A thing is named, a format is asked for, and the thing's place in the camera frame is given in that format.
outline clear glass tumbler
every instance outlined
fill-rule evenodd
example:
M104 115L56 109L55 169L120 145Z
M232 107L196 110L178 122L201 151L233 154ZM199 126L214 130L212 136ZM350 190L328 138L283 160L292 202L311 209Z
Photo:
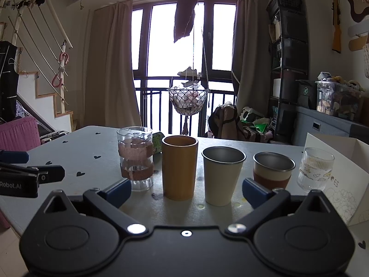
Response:
M324 190L332 175L334 156L317 148L305 148L298 175L298 185L305 191Z
M142 192L154 184L152 130L133 126L117 131L122 177L130 179L132 191Z

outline cup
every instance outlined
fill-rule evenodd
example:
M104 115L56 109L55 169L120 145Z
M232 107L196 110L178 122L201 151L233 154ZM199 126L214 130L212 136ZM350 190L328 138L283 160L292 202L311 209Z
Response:
M198 146L199 141L189 136L163 138L163 192L168 199L185 201L193 197Z
M331 177L334 156L321 149L305 148L298 174L298 185L305 191L324 190Z
M122 177L131 180L132 191L142 192L154 184L152 130L141 126L117 131Z
M245 153L231 147L209 147L204 157L205 200L215 206L231 202Z
M286 188L296 166L291 158L274 152L261 152L253 159L253 177L257 183L269 190Z

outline beige curtain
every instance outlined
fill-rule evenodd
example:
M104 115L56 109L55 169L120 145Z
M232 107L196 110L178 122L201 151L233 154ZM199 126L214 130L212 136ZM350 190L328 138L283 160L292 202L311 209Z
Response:
M267 115L271 84L269 0L238 0L233 34L232 82L237 111L245 106Z
M132 1L96 10L86 75L84 124L141 126L133 83Z

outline green can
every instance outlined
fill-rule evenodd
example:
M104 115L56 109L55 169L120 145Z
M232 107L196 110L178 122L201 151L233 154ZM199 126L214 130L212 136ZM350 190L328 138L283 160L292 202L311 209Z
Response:
M165 135L162 132L155 132L152 135L152 144L154 146L154 154L160 153L162 151L162 139Z

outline shoe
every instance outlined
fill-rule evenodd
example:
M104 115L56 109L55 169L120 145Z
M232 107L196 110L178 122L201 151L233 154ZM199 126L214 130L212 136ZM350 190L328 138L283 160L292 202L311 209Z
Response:
M186 76L194 76L194 77L197 77L197 70L196 69L194 69L194 70L192 70L191 69L191 67L189 66L186 70L184 70L183 72L178 72L178 74L177 74L178 76L184 76L184 77L186 77Z

